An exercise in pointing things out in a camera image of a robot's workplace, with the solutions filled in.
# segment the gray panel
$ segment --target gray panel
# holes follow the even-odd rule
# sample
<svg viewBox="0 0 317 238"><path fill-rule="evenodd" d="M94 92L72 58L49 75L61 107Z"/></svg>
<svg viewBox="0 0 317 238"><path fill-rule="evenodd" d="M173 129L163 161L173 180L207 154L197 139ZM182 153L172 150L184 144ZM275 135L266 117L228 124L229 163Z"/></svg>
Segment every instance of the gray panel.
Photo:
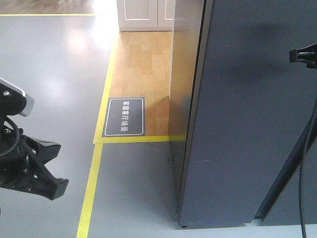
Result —
<svg viewBox="0 0 317 238"><path fill-rule="evenodd" d="M176 0L173 37L172 81L168 132L172 140L176 200L184 163L190 104L194 84L204 0Z"/></svg>
<svg viewBox="0 0 317 238"><path fill-rule="evenodd" d="M92 37L95 20L0 17L0 76L35 98L28 117L12 119L25 134L62 145L47 167L70 180L55 201L1 189L1 238L76 237L111 49ZM69 40L78 32L87 51L75 54Z"/></svg>
<svg viewBox="0 0 317 238"><path fill-rule="evenodd" d="M315 43L316 7L215 1L181 225L253 219L311 116L316 72L289 51Z"/></svg>

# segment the gray floor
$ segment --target gray floor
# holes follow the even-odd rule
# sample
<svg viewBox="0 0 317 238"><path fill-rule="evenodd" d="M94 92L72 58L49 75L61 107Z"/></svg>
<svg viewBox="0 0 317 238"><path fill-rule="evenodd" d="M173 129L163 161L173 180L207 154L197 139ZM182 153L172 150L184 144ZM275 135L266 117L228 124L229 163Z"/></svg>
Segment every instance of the gray floor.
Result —
<svg viewBox="0 0 317 238"><path fill-rule="evenodd" d="M53 202L0 189L1 238L76 237L112 47L93 35L96 22L87 16L0 17L0 77L35 98L30 116L12 118L25 134L62 145L47 167L70 180Z"/></svg>

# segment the cabinet door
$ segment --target cabinet door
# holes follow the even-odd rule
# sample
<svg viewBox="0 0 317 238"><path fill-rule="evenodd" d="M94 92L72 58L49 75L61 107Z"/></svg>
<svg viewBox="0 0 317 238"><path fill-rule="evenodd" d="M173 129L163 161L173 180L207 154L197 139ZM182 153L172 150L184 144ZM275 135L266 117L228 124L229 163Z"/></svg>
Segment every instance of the cabinet door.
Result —
<svg viewBox="0 0 317 238"><path fill-rule="evenodd" d="M158 0L158 26L173 27L175 0Z"/></svg>
<svg viewBox="0 0 317 238"><path fill-rule="evenodd" d="M158 0L117 0L119 28L156 27Z"/></svg>

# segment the yellow line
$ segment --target yellow line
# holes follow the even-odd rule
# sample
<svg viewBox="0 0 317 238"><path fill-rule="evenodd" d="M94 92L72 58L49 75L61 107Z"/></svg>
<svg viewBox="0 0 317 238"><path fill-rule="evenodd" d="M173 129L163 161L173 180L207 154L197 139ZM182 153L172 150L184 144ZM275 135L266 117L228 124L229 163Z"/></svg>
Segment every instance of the yellow line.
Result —
<svg viewBox="0 0 317 238"><path fill-rule="evenodd" d="M0 16L96 16L94 13L88 14L0 14Z"/></svg>
<svg viewBox="0 0 317 238"><path fill-rule="evenodd" d="M114 68L116 49L117 49L117 44L115 44L115 46L111 52L111 57L110 57L109 64L108 64L108 71L107 71L107 76L106 76L104 94L103 94L103 98L102 98L102 103L101 103L97 127L96 127L96 135L98 135L99 133L101 135L102 130L103 130L103 122L105 121L104 114L105 114L107 104L108 104L109 91L110 91L110 86L111 86L111 81L112 81L112 74L113 74L113 68ZM94 206L94 199L95 199L95 193L96 193L98 173L99 173L99 168L100 168L100 161L101 161L102 152L103 152L103 145L96 144L92 164L90 167L83 208L82 208L82 212L80 215L77 236L76 236L77 238L87 238L88 237L90 220L91 220L91 215L92 215L93 206Z"/></svg>
<svg viewBox="0 0 317 238"><path fill-rule="evenodd" d="M137 142L166 142L169 141L168 135L162 136L121 136L121 137L99 137L94 139L95 144L105 143L137 143Z"/></svg>
<svg viewBox="0 0 317 238"><path fill-rule="evenodd" d="M94 199L98 181L98 173L100 167L103 145L95 145L93 160L90 167L89 178L83 203L83 208L80 215L79 226L77 230L77 238L87 238L90 226L91 214L94 206Z"/></svg>
<svg viewBox="0 0 317 238"><path fill-rule="evenodd" d="M110 60L109 60L109 66L108 66L108 72L106 76L106 83L104 87L104 93L100 105L100 110L99 110L99 115L98 115L98 121L97 121L97 126L96 126L96 131L95 131L95 139L97 137L102 137L103 130L104 130L104 123L106 119L106 112L107 112L107 107L108 107L108 101L109 101L109 94L110 94L110 87L112 83L112 76L113 76L113 70L114 70L114 62L115 62L115 57L116 57L116 52L117 52L117 44L115 44Z"/></svg>

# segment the black sign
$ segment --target black sign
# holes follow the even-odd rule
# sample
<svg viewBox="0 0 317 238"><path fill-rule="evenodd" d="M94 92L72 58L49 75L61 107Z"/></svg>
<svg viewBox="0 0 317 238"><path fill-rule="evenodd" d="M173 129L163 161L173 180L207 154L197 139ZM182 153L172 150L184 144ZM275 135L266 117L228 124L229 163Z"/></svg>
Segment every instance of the black sign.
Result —
<svg viewBox="0 0 317 238"><path fill-rule="evenodd" d="M110 98L104 136L145 135L144 98Z"/></svg>

